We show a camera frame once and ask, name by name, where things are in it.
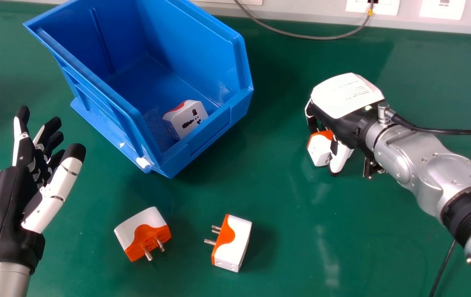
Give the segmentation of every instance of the adapter inside blue bin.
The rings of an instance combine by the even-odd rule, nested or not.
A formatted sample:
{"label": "adapter inside blue bin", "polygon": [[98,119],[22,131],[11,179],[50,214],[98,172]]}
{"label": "adapter inside blue bin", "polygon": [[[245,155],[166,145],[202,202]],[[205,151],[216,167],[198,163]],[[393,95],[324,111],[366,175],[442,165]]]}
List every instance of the adapter inside blue bin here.
{"label": "adapter inside blue bin", "polygon": [[[242,36],[187,0],[72,0],[26,22],[58,60],[72,107],[143,171],[175,176],[247,112]],[[176,141],[185,100],[209,118]]]}

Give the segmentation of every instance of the black cable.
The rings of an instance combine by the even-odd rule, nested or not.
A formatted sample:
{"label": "black cable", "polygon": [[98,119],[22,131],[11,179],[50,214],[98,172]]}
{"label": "black cable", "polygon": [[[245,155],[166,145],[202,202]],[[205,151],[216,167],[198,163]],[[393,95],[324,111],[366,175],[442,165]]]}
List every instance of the black cable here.
{"label": "black cable", "polygon": [[276,33],[279,33],[279,34],[282,34],[282,35],[286,35],[286,36],[290,36],[290,37],[296,37],[296,38],[301,38],[301,39],[311,39],[311,40],[335,40],[335,39],[341,39],[341,38],[344,38],[344,37],[347,37],[347,36],[351,36],[353,34],[355,34],[356,32],[359,32],[360,30],[364,29],[364,27],[366,26],[367,24],[367,21],[369,21],[371,15],[373,14],[373,5],[375,5],[375,0],[370,0],[370,9],[369,11],[367,12],[367,17],[364,19],[364,22],[362,23],[362,25],[358,26],[358,28],[352,30],[351,32],[347,32],[345,34],[341,34],[341,35],[336,35],[336,36],[311,36],[311,35],[302,35],[302,34],[295,34],[295,33],[291,33],[291,32],[287,32],[287,31],[283,31],[283,30],[279,30],[277,28],[274,28],[272,26],[269,26],[267,24],[265,24],[264,22],[256,19],[256,17],[254,17],[242,4],[241,2],[239,2],[239,0],[234,0],[234,2],[237,4],[237,6],[239,6],[239,8],[241,8],[241,10],[250,18],[252,19],[256,24],[268,29],[268,30],[271,30],[273,32],[276,32]]}
{"label": "black cable", "polygon": [[[432,129],[432,128],[418,127],[410,123],[409,121],[407,121],[406,119],[398,115],[397,113],[391,117],[391,120],[395,124],[401,125],[405,128],[408,128],[412,131],[417,131],[417,132],[426,132],[426,133],[441,134],[441,135],[471,135],[471,130]],[[452,241],[452,244],[450,245],[450,248],[448,249],[448,252],[446,253],[445,260],[441,264],[441,268],[439,268],[439,272],[437,273],[435,282],[433,283],[432,289],[430,290],[429,297],[433,297],[435,295],[437,286],[439,286],[439,281],[441,280],[441,276],[443,276],[443,272],[445,272],[446,265],[448,264],[448,261],[450,260],[450,256],[452,256],[452,252],[454,251],[455,246],[456,246],[456,241],[454,240]]]}
{"label": "black cable", "polygon": [[415,126],[409,121],[405,120],[403,117],[397,113],[391,117],[392,122],[399,124],[405,128],[408,128],[412,131],[417,132],[426,132],[432,134],[441,134],[441,135],[471,135],[471,130],[462,130],[462,129],[432,129],[432,128],[422,128]]}
{"label": "black cable", "polygon": [[456,241],[452,241],[448,252],[446,253],[445,260],[441,264],[441,268],[439,268],[439,272],[437,273],[437,277],[435,278],[435,282],[433,282],[432,289],[430,290],[430,295],[428,297],[433,297],[435,295],[435,291],[437,290],[437,286],[439,286],[439,281],[441,280],[441,276],[443,276],[443,272],[445,272],[446,265],[448,264],[448,260],[450,260],[450,256],[452,256],[452,252],[454,251],[454,247],[456,246]]}

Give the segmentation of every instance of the wall outlet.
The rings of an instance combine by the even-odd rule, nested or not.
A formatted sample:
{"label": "wall outlet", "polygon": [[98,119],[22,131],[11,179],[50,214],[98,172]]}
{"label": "wall outlet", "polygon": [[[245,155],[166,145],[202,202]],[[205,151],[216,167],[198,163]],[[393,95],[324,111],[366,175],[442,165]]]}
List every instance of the wall outlet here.
{"label": "wall outlet", "polygon": [[[367,13],[371,0],[347,0],[345,11]],[[374,14],[397,15],[400,0],[375,0]]]}
{"label": "wall outlet", "polygon": [[461,20],[465,0],[422,0],[421,17]]}
{"label": "wall outlet", "polygon": [[[233,0],[192,0],[193,2],[214,2],[235,4]],[[243,5],[263,5],[263,0],[239,0]]]}

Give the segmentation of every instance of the robotic arm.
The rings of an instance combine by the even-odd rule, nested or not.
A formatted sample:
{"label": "robotic arm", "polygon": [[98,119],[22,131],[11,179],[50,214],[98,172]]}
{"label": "robotic arm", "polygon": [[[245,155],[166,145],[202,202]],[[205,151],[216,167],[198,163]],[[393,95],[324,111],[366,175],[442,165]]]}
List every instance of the robotic arm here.
{"label": "robotic arm", "polygon": [[441,130],[413,126],[390,109],[376,86],[354,73],[316,86],[305,114],[311,132],[307,150],[316,166],[328,165],[336,176],[360,149],[364,177],[387,172],[410,190],[420,208],[465,248],[471,265],[471,160],[446,149],[433,135]]}
{"label": "robotic arm", "polygon": [[24,297],[43,256],[43,230],[67,196],[85,159],[85,147],[71,144],[56,154],[64,140],[61,121],[53,118],[34,141],[26,127],[30,111],[14,117],[12,166],[0,170],[0,297]]}

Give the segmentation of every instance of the green tabletop surface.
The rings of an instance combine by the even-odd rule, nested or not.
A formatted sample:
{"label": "green tabletop surface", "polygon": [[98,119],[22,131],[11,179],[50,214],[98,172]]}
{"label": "green tabletop surface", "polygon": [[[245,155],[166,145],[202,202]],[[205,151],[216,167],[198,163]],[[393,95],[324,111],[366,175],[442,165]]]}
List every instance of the green tabletop surface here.
{"label": "green tabletop surface", "polygon": [[[366,28],[343,40],[277,35],[249,19],[221,20],[245,38],[255,93],[247,116],[174,179],[144,174],[70,107],[73,95],[47,49],[22,23],[52,6],[0,2],[0,169],[11,163],[14,113],[35,134],[62,118],[63,147],[87,147],[68,201],[45,230],[30,297],[427,296],[452,238],[389,175],[362,178],[355,152],[339,177],[306,152],[304,106],[341,73],[375,83],[422,126],[471,128],[471,35]],[[298,33],[343,25],[269,21]],[[442,137],[471,158],[471,137]],[[173,238],[154,260],[130,263],[113,229],[156,206]],[[211,224],[226,213],[254,223],[240,273],[211,265]],[[471,296],[457,246],[439,297]]]}

